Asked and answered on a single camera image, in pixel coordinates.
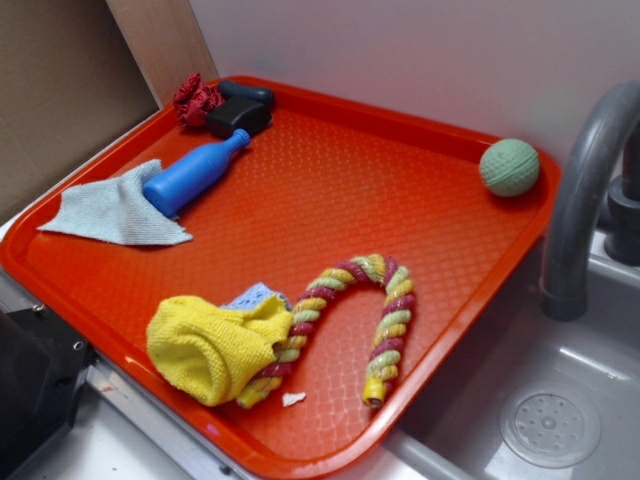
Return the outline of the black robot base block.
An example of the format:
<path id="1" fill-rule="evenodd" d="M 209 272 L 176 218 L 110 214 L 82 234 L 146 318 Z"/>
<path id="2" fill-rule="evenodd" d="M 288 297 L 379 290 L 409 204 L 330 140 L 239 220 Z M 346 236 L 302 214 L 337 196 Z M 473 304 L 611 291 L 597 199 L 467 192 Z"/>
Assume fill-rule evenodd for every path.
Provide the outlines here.
<path id="1" fill-rule="evenodd" d="M 55 312 L 1 314 L 1 477 L 16 479 L 73 428 L 92 349 Z"/>

